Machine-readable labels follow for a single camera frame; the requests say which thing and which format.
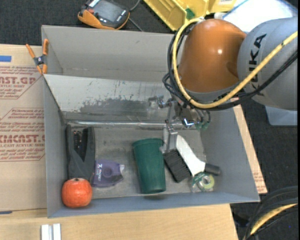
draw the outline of black wire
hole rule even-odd
[[[192,24],[188,25],[185,29],[183,29],[183,31],[180,33],[180,38],[178,40],[178,43],[177,43],[177,54],[178,54],[178,51],[181,47],[181,44],[182,44],[182,41],[183,39],[185,38],[185,36],[192,30],[193,26],[197,24],[197,22],[193,22]],[[168,73],[162,78],[162,82],[164,83],[164,86],[168,89],[168,91],[177,96],[183,103],[185,106],[189,106],[191,108],[194,108],[194,106],[183,96],[183,94],[181,93],[180,89],[179,89],[179,86],[176,82],[176,79],[174,77],[174,69],[173,69],[173,66],[172,66],[172,56],[173,56],[173,53],[172,53],[172,50],[173,50],[173,45],[174,45],[174,42],[176,40],[176,36],[178,34],[178,31],[174,33],[171,41],[170,41],[170,44],[169,44],[169,47],[168,47],[168,53],[167,53],[167,64],[168,64]]]
[[[272,74],[269,79],[267,79],[262,85],[260,85],[258,88],[256,88],[254,91],[249,93],[244,93],[241,96],[238,95],[239,99],[228,102],[225,104],[218,105],[213,108],[208,108],[206,110],[211,111],[218,111],[218,110],[226,110],[229,108],[233,108],[237,105],[242,104],[244,101],[251,99],[253,96],[259,94],[264,88],[266,88],[270,83],[272,83],[280,74],[283,73],[296,59],[298,58],[298,50],[294,51],[294,53],[285,61],[285,63],[275,72]]]
[[[290,199],[285,199],[285,200],[281,200],[281,201],[277,201],[277,202],[275,202],[273,204],[270,204],[270,205],[264,207],[265,202],[269,202],[273,198],[282,196],[284,194],[294,193],[296,191],[298,191],[298,186],[291,186],[291,187],[285,187],[285,188],[282,188],[282,189],[278,189],[275,192],[271,193],[270,195],[266,196],[259,203],[259,205],[255,209],[255,212],[254,212],[253,216],[249,220],[249,224],[248,224],[248,226],[246,228],[246,231],[245,231],[245,234],[244,234],[244,236],[246,237],[245,240],[251,238],[251,234],[250,234],[250,227],[251,227],[251,225],[254,225],[258,221],[258,219],[260,219],[263,215],[268,214],[270,211],[273,211],[273,210],[275,210],[277,208],[280,208],[280,207],[282,207],[284,205],[297,204],[297,205],[295,205],[293,207],[288,208],[290,210],[284,210],[283,211],[284,212],[283,215],[285,216],[285,215],[287,215],[287,214],[289,214],[291,212],[292,208],[297,208],[298,207],[298,197],[290,198]],[[269,225],[261,227],[254,234],[258,234],[259,232],[263,231],[264,229],[266,229],[268,227],[269,227]]]
[[[134,4],[134,6],[132,6],[129,11],[132,12],[139,4],[140,4],[141,0],[137,0],[137,2]],[[128,20],[137,28],[139,29],[141,32],[143,32],[143,29],[131,18],[131,16],[128,18]]]
[[[179,48],[182,44],[183,38],[185,35],[187,35],[193,28],[193,25],[195,25],[197,22],[194,22],[193,24],[190,24],[187,26],[182,33],[180,34],[180,38],[178,40],[177,44],[177,54],[179,51]],[[167,54],[167,62],[168,62],[168,74],[166,74],[163,78],[162,81],[164,83],[164,86],[168,89],[169,92],[172,94],[176,95],[181,101],[184,102],[186,106],[189,106],[191,108],[194,108],[195,106],[191,104],[181,93],[180,88],[175,80],[174,73],[173,73],[173,67],[172,67],[172,47],[176,39],[176,35],[178,32],[176,32],[169,44],[168,48],[168,54]],[[241,94],[237,93],[237,95],[234,96],[234,98],[238,98],[235,101],[227,102],[212,108],[204,108],[203,110],[206,111],[220,111],[220,110],[226,110],[233,108],[237,105],[242,104],[244,101],[251,99],[253,96],[259,94],[263,89],[265,89],[270,83],[272,83],[283,71],[285,71],[296,59],[298,58],[298,50],[294,51],[294,53],[284,62],[284,64],[275,72],[272,74],[269,79],[267,79],[262,85],[257,87],[254,91],[249,92],[249,93],[244,93],[243,90],[241,90]]]
[[[274,225],[276,225],[278,222],[280,222],[284,217],[290,215],[290,214],[293,214],[293,213],[296,213],[298,212],[298,207],[297,205],[294,206],[294,207],[291,207],[290,210],[285,210],[284,213],[282,214],[278,214],[276,216],[276,218],[274,218],[270,223],[267,223],[265,225],[263,225],[261,228],[259,228],[254,234],[252,235],[249,235],[247,238],[245,238],[244,240],[250,240],[251,238],[255,238],[255,240],[257,240],[257,236],[258,234],[260,234],[260,232],[266,230],[266,229],[269,229],[271,227],[273,227]]]
[[[255,219],[255,217],[261,212],[262,208],[270,201],[273,200],[274,198],[280,197],[282,195],[288,195],[291,193],[297,193],[298,194],[298,186],[294,185],[294,186],[287,186],[287,187],[283,187],[280,189],[277,189],[273,192],[271,192],[270,194],[266,195],[257,205],[257,207],[255,208],[251,219],[249,220],[249,225],[252,223],[252,221]],[[249,234],[249,227],[246,228],[245,230],[245,235]]]

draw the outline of cardboard box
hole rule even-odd
[[[149,98],[170,98],[162,77],[171,34],[44,25],[42,40],[46,38],[50,42],[43,84],[48,217],[259,201],[233,109],[211,112],[211,123],[201,133],[179,129],[198,158],[221,168],[213,191],[192,192],[189,182],[175,183],[166,169],[166,191],[141,194],[132,143],[162,137],[168,109],[149,106]],[[92,202],[80,209],[67,208],[61,200],[67,179],[67,124],[93,126],[95,157],[124,164],[123,181],[95,188]]]

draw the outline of orange electronic device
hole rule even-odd
[[[78,13],[78,19],[97,29],[119,30],[128,21],[128,8],[111,0],[88,0]]]

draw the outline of orange clip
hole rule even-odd
[[[26,44],[25,46],[28,49],[31,58],[34,60],[36,68],[38,69],[40,74],[41,75],[46,74],[47,70],[48,70],[46,59],[47,59],[47,56],[48,56],[48,53],[49,53],[49,40],[44,39],[43,46],[42,46],[42,55],[40,57],[35,56],[35,53],[31,49],[29,44]]]

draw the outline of cardboard sheet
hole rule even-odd
[[[0,44],[0,56],[0,211],[45,208],[43,78],[25,46]]]

